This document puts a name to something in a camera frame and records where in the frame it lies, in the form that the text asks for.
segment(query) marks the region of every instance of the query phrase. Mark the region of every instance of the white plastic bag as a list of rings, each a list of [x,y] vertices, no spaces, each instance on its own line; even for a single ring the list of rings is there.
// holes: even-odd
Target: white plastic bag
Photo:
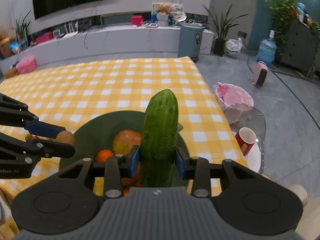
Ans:
[[[230,39],[226,42],[225,54],[231,57],[239,57],[242,48],[242,40],[238,38],[237,40]]]

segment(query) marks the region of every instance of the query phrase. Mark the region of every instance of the pink container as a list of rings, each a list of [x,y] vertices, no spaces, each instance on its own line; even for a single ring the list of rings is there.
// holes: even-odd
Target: pink container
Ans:
[[[16,70],[19,72],[19,74],[32,72],[35,68],[36,62],[34,57],[25,57],[16,65]]]
[[[46,41],[49,41],[52,39],[53,39],[53,33],[48,32],[48,33],[45,33],[45,34],[41,35],[40,37],[36,38],[36,42],[38,44],[40,44],[40,43],[43,43],[43,42],[46,42]]]

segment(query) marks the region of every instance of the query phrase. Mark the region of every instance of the green bowl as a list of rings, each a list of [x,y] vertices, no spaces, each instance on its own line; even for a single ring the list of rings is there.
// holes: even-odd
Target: green bowl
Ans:
[[[113,138],[122,130],[134,130],[142,132],[144,112],[116,111],[100,115],[81,126],[76,132],[76,153],[69,159],[61,159],[59,170],[83,158],[94,159],[100,150],[113,150]],[[190,156],[187,145],[178,133],[177,147],[182,148],[186,155]],[[187,180],[180,179],[178,171],[174,168],[172,187],[186,187]]]

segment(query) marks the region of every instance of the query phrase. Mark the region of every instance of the pink heater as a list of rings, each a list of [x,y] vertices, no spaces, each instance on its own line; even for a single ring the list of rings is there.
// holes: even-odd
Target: pink heater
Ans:
[[[266,66],[266,64],[262,61],[259,61],[258,65],[253,71],[252,84],[262,87],[267,77],[267,70],[268,67]]]

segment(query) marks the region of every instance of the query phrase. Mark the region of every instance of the logo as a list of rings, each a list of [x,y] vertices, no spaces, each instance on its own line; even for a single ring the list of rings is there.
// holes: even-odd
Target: logo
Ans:
[[[19,170],[0,170],[0,173],[19,173]]]
[[[201,40],[200,40],[200,35],[198,33],[195,35],[195,38],[196,38],[196,44],[199,44]]]
[[[162,193],[162,191],[159,190],[159,189],[156,189],[152,193],[155,194],[155,195],[160,195]]]

